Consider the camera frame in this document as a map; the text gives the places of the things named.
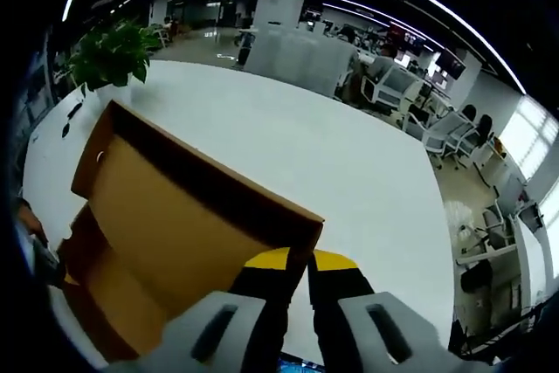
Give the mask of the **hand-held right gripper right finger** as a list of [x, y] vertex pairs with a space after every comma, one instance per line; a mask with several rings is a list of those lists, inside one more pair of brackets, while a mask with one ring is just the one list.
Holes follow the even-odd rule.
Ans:
[[424, 317], [376, 293], [355, 261], [313, 251], [307, 266], [314, 332], [327, 372], [488, 372], [441, 345]]

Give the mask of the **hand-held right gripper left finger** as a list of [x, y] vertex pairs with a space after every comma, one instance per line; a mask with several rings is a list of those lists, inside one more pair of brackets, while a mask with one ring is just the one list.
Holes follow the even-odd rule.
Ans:
[[161, 342], [105, 372], [274, 372], [292, 296], [288, 248], [249, 259], [231, 288], [214, 291], [170, 321]]

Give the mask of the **person's left hand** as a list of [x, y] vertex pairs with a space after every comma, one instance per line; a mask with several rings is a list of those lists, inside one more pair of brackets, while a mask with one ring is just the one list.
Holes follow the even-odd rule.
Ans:
[[34, 235], [43, 246], [48, 246], [43, 225], [33, 213], [30, 204], [23, 198], [18, 199], [17, 217], [31, 235]]

